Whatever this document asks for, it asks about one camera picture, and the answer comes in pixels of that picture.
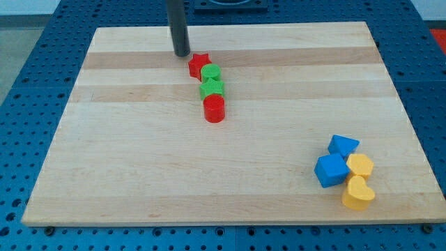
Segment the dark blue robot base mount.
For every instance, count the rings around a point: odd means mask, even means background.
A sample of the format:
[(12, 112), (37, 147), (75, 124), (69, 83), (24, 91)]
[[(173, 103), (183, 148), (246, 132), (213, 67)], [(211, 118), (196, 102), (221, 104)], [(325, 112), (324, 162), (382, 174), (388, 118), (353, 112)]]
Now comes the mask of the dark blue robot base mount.
[(267, 10), (268, 0), (194, 0), (194, 11), (244, 11)]

